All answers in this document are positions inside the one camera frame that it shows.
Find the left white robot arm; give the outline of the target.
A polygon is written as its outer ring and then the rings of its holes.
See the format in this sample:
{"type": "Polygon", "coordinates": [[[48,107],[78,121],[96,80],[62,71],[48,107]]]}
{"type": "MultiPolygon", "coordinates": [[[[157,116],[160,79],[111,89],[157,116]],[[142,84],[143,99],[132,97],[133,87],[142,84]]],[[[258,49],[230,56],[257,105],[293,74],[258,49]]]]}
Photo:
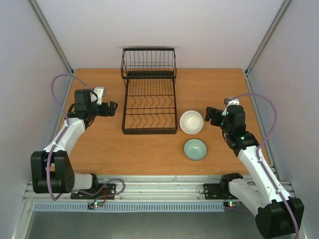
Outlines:
{"type": "Polygon", "coordinates": [[[88,198],[100,194],[100,185],[92,173],[75,173],[69,155],[79,137],[96,117],[112,117],[117,103],[104,103],[105,88],[81,89],[74,93],[74,103],[69,107],[63,127],[53,141],[31,157],[33,190],[37,194],[63,194],[82,190],[88,198]]]}

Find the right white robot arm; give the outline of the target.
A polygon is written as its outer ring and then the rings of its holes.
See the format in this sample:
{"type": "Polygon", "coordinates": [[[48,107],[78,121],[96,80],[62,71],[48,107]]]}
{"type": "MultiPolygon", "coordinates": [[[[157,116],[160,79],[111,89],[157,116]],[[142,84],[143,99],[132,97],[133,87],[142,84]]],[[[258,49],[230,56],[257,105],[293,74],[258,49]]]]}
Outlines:
{"type": "Polygon", "coordinates": [[[265,160],[255,136],[246,130],[245,112],[240,105],[225,110],[207,107],[205,121],[222,130],[222,135],[240,159],[256,186],[254,189],[238,173],[226,174],[220,180],[224,197],[236,197],[255,217],[258,231],[265,239],[289,234],[299,237],[304,205],[294,198],[276,178],[265,160]]]}

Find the cream beige bowl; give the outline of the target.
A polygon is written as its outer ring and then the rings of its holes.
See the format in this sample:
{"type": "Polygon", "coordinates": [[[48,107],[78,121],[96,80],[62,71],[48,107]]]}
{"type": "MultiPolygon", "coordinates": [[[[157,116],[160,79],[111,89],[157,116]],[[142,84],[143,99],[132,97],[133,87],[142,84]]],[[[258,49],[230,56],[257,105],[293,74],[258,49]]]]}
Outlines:
{"type": "Polygon", "coordinates": [[[179,120],[179,126],[181,130],[187,134],[197,134],[203,128],[203,118],[197,111],[184,112],[179,120]]]}

